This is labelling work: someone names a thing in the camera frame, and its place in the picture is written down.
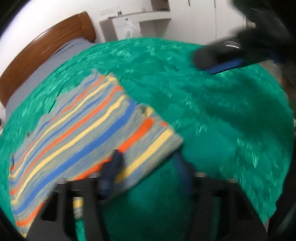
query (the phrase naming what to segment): blue strip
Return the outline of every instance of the blue strip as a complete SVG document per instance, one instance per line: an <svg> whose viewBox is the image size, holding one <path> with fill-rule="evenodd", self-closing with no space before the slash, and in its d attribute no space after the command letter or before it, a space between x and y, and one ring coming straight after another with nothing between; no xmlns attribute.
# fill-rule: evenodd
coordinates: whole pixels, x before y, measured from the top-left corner
<svg viewBox="0 0 296 241"><path fill-rule="evenodd" d="M52 173L50 173L47 177L45 177L43 180L38 181L36 183L35 189L32 190L30 195L26 198L26 200L22 200L22 204L13 211L14 214L18 214L23 212L27 206L31 203L32 200L35 199L35 197L38 195L38 193L51 181L55 180L55 178L58 178L59 175L61 175L64 171L66 171L68 168L72 167L75 163L77 163L79 160L81 160L83 157L85 157L87 154L95 150L98 146L102 145L104 142L106 142L114 133L116 133L120 128L125 126L125 124L130 119L131 115L133 114L133 111L136 107L136 102L130 101L131 103L126 109L126 112L123 116L121 116L118 120L114 122L114 124L106 131L104 132L100 137L93 140L91 143L86 145L82 150L74 154L72 157L70 157L67 161L62 163L59 167L57 167Z"/></svg>
<svg viewBox="0 0 296 241"><path fill-rule="evenodd" d="M89 82L87 82L87 83L85 83L85 85L82 87L82 88L84 88L84 87L86 87L87 85L89 85L89 84L91 84L92 82L94 82L95 80L97 79L97 76L94 78L94 79L92 79L92 80L90 80ZM64 109L64 107L66 106L66 105L68 105L70 102L72 102L73 100L74 100L74 98L76 98L77 97L77 95L78 94L81 94L80 92L78 92L77 94L75 94L66 104L64 104L60 109L59 109L59 111L56 113L56 115L58 115L63 109ZM47 121L47 122L45 122L45 123L43 123L43 125L40 127L40 129L37 131L37 134L35 135L35 137L34 138L36 138L37 136L38 136L38 134L42 131L42 129L50 122L51 120L49 120L49 121ZM25 152L25 150L23 151L23 153L20 155L18 155L18 157L16 157L15 158L15 160L17 160L17 159L19 159L23 154L24 154L24 152Z"/></svg>
<svg viewBox="0 0 296 241"><path fill-rule="evenodd" d="M35 156L35 154L44 146L44 144L46 142L48 142L52 137L54 137L55 135L57 135L59 132L61 132L63 129L65 129L69 124L71 124L74 120L76 120L79 116L81 116L85 111L87 111L90 107L92 107L94 104L101 102L105 97L106 94L108 93L108 90L112 87L112 85L109 85L106 89L105 92L97 99L95 99L94 101L92 101L91 103L89 103L87 106L85 106L85 108L82 109L82 111L80 111L79 113L75 114L68 122L66 122L63 126L61 126L59 129L57 129L55 132L53 132L51 135L49 135L43 142L42 144L40 144L40 146L38 146L34 152L31 154L30 158L28 158L26 160L26 163L24 165L24 168L22 169L21 173L18 175L18 178L15 179L14 181L10 181L9 183L11 185L17 183L19 181L19 178L22 176L22 174L24 173L24 170L26 169L26 167L28 166L28 164L31 162L32 158Z"/></svg>
<svg viewBox="0 0 296 241"><path fill-rule="evenodd" d="M216 65L215 67L212 67L210 69L207 69L206 72L209 74L217 74L223 71L226 71L228 69L233 69L241 66L243 63L243 60L241 58L234 59L219 65Z"/></svg>

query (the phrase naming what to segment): fuzzy green fabric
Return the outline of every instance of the fuzzy green fabric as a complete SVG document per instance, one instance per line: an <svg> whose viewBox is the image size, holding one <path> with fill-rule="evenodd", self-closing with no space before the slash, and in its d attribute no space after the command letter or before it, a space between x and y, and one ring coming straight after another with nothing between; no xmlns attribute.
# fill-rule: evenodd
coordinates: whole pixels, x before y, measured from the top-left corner
<svg viewBox="0 0 296 241"><path fill-rule="evenodd" d="M293 117L276 80L252 65L210 76L194 68L197 45L128 39L95 45L53 71L14 111L0 138L0 205L13 222L8 190L11 153L55 98L97 69L114 73L127 93L146 103L184 138L182 153L196 169L235 177L262 221L275 211L292 157ZM135 188L104 205L112 240L182 240L192 203L166 160ZM84 240L81 221L77 222Z"/></svg>

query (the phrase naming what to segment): white wardrobe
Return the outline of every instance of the white wardrobe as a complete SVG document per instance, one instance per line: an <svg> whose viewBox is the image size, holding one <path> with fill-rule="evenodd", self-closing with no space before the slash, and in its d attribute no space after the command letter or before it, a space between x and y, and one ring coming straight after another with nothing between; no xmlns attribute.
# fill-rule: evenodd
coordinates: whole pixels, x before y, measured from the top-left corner
<svg viewBox="0 0 296 241"><path fill-rule="evenodd" d="M171 20L155 26L160 37L208 44L234 36L245 27L245 17L232 0L168 0Z"/></svg>

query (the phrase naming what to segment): white wall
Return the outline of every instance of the white wall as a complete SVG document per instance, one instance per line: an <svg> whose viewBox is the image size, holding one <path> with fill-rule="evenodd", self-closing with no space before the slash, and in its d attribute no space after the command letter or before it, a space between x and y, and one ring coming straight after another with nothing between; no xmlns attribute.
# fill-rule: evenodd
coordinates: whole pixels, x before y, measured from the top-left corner
<svg viewBox="0 0 296 241"><path fill-rule="evenodd" d="M151 11L150 0L31 0L14 18L0 38L0 75L18 53L39 34L58 22L83 11L96 30L96 42L104 42L99 22L104 9L120 7L122 14Z"/></svg>

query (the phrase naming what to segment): bottle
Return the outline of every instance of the bottle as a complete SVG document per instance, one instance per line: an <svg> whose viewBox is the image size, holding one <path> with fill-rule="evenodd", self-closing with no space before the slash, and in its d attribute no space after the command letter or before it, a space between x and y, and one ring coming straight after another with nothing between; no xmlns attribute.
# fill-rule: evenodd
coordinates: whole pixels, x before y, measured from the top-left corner
<svg viewBox="0 0 296 241"><path fill-rule="evenodd" d="M120 7L117 8L117 15L118 15L118 16L122 15L122 12L121 12L121 10L120 10Z"/></svg>

